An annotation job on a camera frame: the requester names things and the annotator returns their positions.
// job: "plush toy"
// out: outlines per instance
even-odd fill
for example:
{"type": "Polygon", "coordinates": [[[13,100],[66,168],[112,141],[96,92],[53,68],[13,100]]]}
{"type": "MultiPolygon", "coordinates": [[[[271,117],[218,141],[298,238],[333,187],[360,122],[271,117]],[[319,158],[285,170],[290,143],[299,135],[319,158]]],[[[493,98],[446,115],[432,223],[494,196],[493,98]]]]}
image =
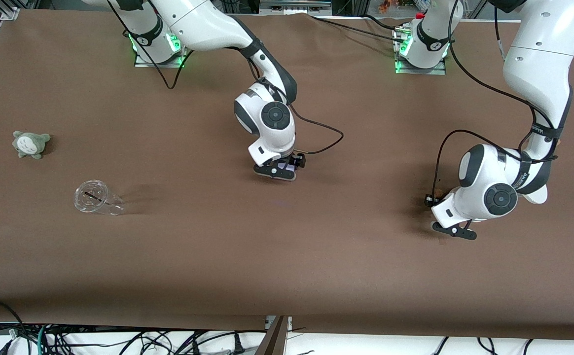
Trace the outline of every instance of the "plush toy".
{"type": "Polygon", "coordinates": [[[30,155],[35,159],[41,159],[41,153],[46,148],[46,142],[50,140],[50,135],[36,135],[34,133],[13,132],[13,147],[17,150],[17,156],[22,158],[30,155]]]}

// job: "table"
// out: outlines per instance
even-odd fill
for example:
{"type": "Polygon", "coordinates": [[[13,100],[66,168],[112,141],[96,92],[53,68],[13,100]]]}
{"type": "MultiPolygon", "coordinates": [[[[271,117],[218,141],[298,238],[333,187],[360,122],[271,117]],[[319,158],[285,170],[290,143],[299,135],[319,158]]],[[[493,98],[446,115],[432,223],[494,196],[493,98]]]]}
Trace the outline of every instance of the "table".
{"type": "MultiPolygon", "coordinates": [[[[298,112],[346,133],[292,183],[251,170],[232,101],[252,78],[234,50],[194,54],[170,91],[131,67],[113,14],[24,10],[3,24],[1,300],[39,323],[243,329],[289,314],[308,332],[574,339],[574,102],[548,202],[453,239],[429,231],[422,205],[440,142],[466,128],[517,146],[528,108],[451,59],[446,76],[395,74],[388,41],[305,14],[242,20],[298,81],[298,112]],[[48,154],[17,159],[15,130],[50,133],[48,154]],[[93,178],[127,215],[76,211],[93,178]]],[[[506,47],[516,29],[502,26],[506,47]]],[[[456,49],[507,90],[493,31],[461,23],[456,49]]],[[[335,139],[296,130],[298,148],[335,139]]],[[[443,189],[476,143],[448,143],[443,189]]]]}

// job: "green cable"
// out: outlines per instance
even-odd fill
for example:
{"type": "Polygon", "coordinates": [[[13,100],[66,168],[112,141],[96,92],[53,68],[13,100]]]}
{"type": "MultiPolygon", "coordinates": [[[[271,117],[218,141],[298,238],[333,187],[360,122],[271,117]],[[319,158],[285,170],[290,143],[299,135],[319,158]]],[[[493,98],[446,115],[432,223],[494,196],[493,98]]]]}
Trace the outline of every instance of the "green cable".
{"type": "Polygon", "coordinates": [[[41,353],[41,337],[43,337],[44,335],[44,329],[46,329],[47,325],[42,326],[41,329],[39,329],[39,335],[37,335],[37,355],[42,355],[41,353]]]}

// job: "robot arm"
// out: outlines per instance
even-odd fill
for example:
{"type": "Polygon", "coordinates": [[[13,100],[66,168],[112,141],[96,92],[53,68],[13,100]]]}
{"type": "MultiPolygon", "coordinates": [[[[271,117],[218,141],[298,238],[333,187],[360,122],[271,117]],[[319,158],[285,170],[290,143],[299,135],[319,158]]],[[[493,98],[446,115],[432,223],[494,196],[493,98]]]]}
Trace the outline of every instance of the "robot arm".
{"type": "Polygon", "coordinates": [[[449,16],[452,11],[453,32],[463,18],[462,2],[432,0],[431,8],[425,13],[425,17],[416,18],[404,25],[411,28],[411,34],[405,38],[407,44],[400,48],[399,54],[414,67],[422,69],[435,67],[449,48],[449,16]]]}
{"type": "Polygon", "coordinates": [[[521,14],[520,29],[504,63],[504,78],[543,114],[535,112],[530,141],[521,154],[506,150],[519,159],[488,144],[470,149],[459,167],[461,186],[431,208],[437,220],[433,225],[436,231],[468,239],[476,235],[459,227],[461,222],[504,216],[515,209],[519,196],[533,204],[546,201],[549,159],[572,99],[568,72],[574,57],[574,0],[490,2],[504,11],[517,9],[521,14]]]}
{"type": "MultiPolygon", "coordinates": [[[[107,3],[83,1],[101,6],[107,3]]],[[[242,22],[219,11],[210,0],[110,2],[130,30],[132,40],[139,43],[139,55],[147,51],[157,63],[174,54],[170,47],[163,47],[170,38],[179,38],[192,50],[236,49],[254,63],[262,76],[235,100],[239,123],[258,136],[248,148],[256,163],[254,171],[272,178],[296,178],[296,168],[304,167],[304,156],[292,154],[295,125],[288,106],[296,100],[296,81],[242,22]]]]}
{"type": "Polygon", "coordinates": [[[129,29],[129,38],[134,43],[134,50],[145,62],[149,63],[151,56],[154,63],[164,63],[181,50],[179,41],[175,40],[168,25],[148,2],[123,0],[109,0],[109,2],[107,0],[82,0],[82,2],[99,7],[109,7],[111,4],[129,29]]]}

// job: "clear plastic cup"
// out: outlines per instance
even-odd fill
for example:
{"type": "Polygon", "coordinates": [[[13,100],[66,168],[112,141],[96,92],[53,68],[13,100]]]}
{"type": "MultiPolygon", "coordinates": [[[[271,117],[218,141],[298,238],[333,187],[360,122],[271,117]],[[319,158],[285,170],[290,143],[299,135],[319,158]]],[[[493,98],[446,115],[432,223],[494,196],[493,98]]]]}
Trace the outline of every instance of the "clear plastic cup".
{"type": "Polygon", "coordinates": [[[125,202],[100,180],[89,180],[74,192],[74,206],[81,212],[120,215],[125,202]]]}

